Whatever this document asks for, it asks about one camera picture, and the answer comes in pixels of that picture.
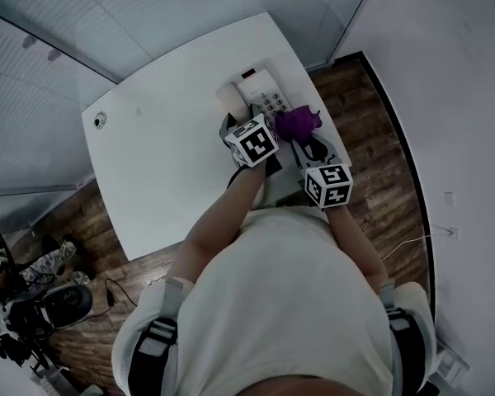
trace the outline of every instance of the purple toy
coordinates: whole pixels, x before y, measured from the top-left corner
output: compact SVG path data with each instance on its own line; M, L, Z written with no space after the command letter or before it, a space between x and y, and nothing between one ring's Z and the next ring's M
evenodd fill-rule
M319 113L312 113L309 106L297 107L289 113L278 111L275 114L276 133L286 142L295 139L299 144L306 145L314 129L323 124Z

